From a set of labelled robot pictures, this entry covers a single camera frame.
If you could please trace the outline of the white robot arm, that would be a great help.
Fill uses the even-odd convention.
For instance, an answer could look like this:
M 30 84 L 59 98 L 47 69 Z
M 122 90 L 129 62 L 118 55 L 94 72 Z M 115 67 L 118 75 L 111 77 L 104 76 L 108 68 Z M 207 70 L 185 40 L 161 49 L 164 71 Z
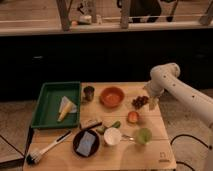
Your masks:
M 144 89 L 153 99 L 167 90 L 174 98 L 192 110 L 212 131 L 210 145 L 213 147 L 213 98 L 203 94 L 178 79 L 180 67 L 176 63 L 157 65 L 150 71 L 150 80 Z M 207 153 L 204 171 L 213 171 L 213 149 Z

